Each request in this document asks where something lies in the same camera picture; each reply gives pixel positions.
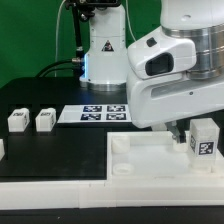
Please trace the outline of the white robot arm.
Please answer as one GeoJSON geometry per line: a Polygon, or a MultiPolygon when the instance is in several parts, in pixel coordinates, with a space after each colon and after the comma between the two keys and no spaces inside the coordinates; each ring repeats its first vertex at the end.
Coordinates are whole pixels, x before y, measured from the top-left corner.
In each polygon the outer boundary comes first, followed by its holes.
{"type": "Polygon", "coordinates": [[[161,0],[160,26],[128,48],[132,123],[163,123],[224,109],[224,0],[161,0]]]}

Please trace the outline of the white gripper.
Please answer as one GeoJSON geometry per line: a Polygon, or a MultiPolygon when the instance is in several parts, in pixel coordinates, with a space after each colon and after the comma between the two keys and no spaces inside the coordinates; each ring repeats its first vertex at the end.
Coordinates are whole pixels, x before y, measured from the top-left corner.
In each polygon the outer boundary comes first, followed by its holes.
{"type": "Polygon", "coordinates": [[[158,27],[128,48],[127,102],[132,123],[166,123],[187,142],[175,120],[224,109],[224,26],[196,30],[158,27]]]}

